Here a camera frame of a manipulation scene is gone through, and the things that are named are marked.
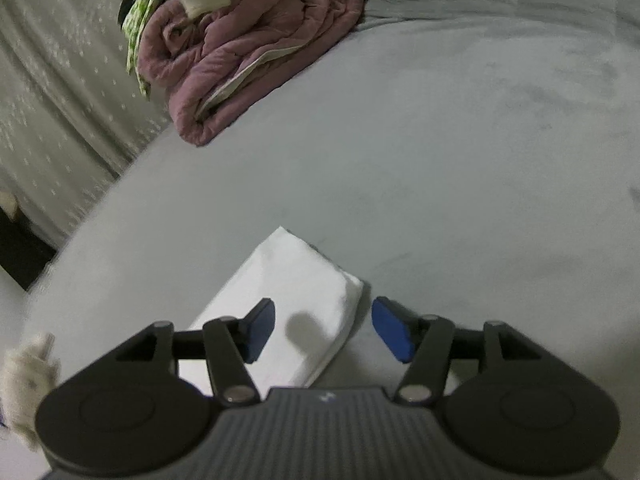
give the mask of plush toy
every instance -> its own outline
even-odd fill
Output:
[[[32,451],[40,447],[36,410],[58,382],[60,362],[49,362],[53,341],[51,334],[43,334],[23,348],[7,351],[0,375],[4,424]]]

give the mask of polka dot curtain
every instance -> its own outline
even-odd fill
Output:
[[[60,246],[168,125],[124,69],[121,0],[0,0],[0,186]]]

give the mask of gray curtain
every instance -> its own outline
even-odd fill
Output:
[[[56,246],[168,124],[124,69],[121,0],[0,0],[0,186]]]

